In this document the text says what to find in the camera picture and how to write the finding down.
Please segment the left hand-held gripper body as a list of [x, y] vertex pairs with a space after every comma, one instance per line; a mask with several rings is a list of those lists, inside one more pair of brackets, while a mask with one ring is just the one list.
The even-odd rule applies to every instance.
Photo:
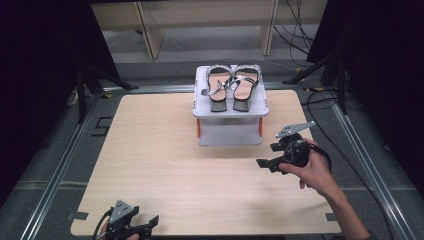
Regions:
[[134, 235], [131, 220], [138, 213], [138, 206], [131, 206], [118, 200], [108, 220], [105, 238], [107, 240], [126, 240]]

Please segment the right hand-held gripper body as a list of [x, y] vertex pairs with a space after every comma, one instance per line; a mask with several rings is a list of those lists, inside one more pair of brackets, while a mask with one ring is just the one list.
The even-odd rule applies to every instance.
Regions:
[[283, 151], [282, 159], [285, 163], [295, 165], [297, 167], [304, 167], [309, 160], [310, 145], [300, 135], [300, 131], [315, 126], [314, 121], [285, 125], [282, 130], [275, 134], [280, 143], [287, 143], [287, 148]]

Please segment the white two-tier shoe rack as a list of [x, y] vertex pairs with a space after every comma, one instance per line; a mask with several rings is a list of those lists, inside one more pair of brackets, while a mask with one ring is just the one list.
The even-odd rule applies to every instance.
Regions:
[[208, 88], [208, 66], [200, 66], [196, 71], [193, 116], [197, 119], [198, 143], [201, 146], [249, 146], [262, 143], [262, 120], [269, 113], [262, 76], [249, 99], [249, 111], [233, 109], [234, 97], [231, 86], [227, 90], [224, 112], [212, 112], [212, 101], [201, 94]]

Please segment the black rhinestone strap sandal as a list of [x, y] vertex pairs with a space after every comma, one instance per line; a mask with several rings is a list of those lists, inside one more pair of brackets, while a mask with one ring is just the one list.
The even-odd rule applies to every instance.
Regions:
[[201, 90], [202, 96], [210, 100], [211, 112], [227, 110], [227, 89], [233, 78], [233, 71], [229, 65], [212, 65], [206, 71], [207, 88]]
[[256, 64], [240, 64], [233, 71], [233, 109], [239, 112], [250, 110], [250, 99], [260, 81], [261, 68]]

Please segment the person's left hand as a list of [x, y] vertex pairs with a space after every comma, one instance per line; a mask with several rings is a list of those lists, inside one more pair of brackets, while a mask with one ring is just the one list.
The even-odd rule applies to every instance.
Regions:
[[[95, 237], [96, 240], [107, 240], [106, 239], [106, 229], [107, 229], [107, 223], [105, 223], [101, 227], [100, 233]], [[128, 237], [126, 240], [139, 240], [140, 236], [139, 234], [133, 234], [130, 237]]]

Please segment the person's right hand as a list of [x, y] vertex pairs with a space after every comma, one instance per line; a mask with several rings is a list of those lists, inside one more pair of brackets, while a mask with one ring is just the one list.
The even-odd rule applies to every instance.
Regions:
[[315, 150], [310, 151], [309, 162], [305, 167], [281, 163], [279, 168], [286, 173], [296, 175], [299, 178], [301, 189], [305, 187], [313, 188], [325, 198], [339, 191], [339, 186], [327, 167], [324, 157]]

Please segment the black tripod stand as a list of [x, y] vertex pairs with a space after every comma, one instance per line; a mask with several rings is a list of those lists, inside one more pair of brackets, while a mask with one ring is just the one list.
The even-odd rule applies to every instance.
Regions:
[[105, 79], [109, 82], [125, 89], [135, 90], [137, 86], [125, 83], [119, 76], [113, 76], [86, 63], [81, 63], [76, 74], [76, 90], [79, 106], [79, 123], [88, 115], [85, 91], [89, 90], [91, 94], [98, 95], [104, 92], [99, 80]]
[[337, 104], [343, 114], [347, 114], [346, 110], [346, 83], [345, 83], [345, 62], [344, 54], [341, 50], [332, 50], [329, 54], [308, 67], [306, 70], [298, 73], [295, 77], [283, 81], [283, 84], [297, 84], [302, 79], [315, 73], [323, 68], [324, 73], [321, 76], [321, 84], [324, 87], [336, 84]]

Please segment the black curtain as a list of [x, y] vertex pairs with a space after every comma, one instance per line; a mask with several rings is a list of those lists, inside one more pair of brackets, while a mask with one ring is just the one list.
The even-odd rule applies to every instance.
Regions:
[[86, 65], [119, 78], [95, 0], [0, 0], [0, 207]]
[[308, 60], [347, 32], [351, 85], [424, 198], [424, 0], [328, 0]]

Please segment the beige wooden desk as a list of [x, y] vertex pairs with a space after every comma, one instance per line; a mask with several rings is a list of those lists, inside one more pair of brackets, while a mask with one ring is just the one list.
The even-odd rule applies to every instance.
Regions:
[[93, 3], [102, 30], [139, 30], [148, 57], [158, 57], [166, 29], [255, 26], [262, 54], [270, 54], [274, 26], [318, 24], [327, 0], [127, 0]]

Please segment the aluminium floor rail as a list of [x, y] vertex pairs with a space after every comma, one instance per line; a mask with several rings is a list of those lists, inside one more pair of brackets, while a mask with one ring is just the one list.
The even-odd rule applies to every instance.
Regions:
[[[308, 82], [299, 82], [298, 84], [283, 84], [281, 82], [265, 82], [266, 90], [302, 90], [318, 89], [327, 90], [327, 86], [311, 85]], [[154, 93], [193, 93], [194, 84], [188, 85], [167, 85], [167, 86], [139, 86], [137, 89], [125, 90], [121, 87], [106, 87], [105, 94], [154, 94]]]
[[422, 204], [417, 189], [394, 156], [380, 148], [378, 134], [366, 125], [371, 133], [365, 134], [365, 137], [370, 137], [370, 140], [361, 138], [349, 115], [339, 106], [341, 101], [337, 94], [330, 91], [327, 96], [333, 100], [334, 114], [356, 154], [365, 174], [365, 186], [370, 188], [383, 218], [390, 222], [399, 240], [420, 240], [419, 230], [414, 226], [416, 219], [408, 216], [408, 213], [416, 215], [412, 207]]
[[62, 182], [62, 179], [75, 154], [75, 149], [82, 138], [83, 132], [85, 131], [88, 125], [88, 121], [92, 115], [92, 112], [100, 98], [101, 96], [99, 94], [93, 95], [90, 98], [88, 110], [85, 116], [76, 125], [72, 137], [69, 140], [52, 177], [47, 182], [47, 185], [44, 188], [41, 198], [38, 201], [33, 213], [31, 214], [28, 223], [26, 224], [26, 227], [19, 240], [35, 240], [36, 235], [57, 194], [60, 183]]

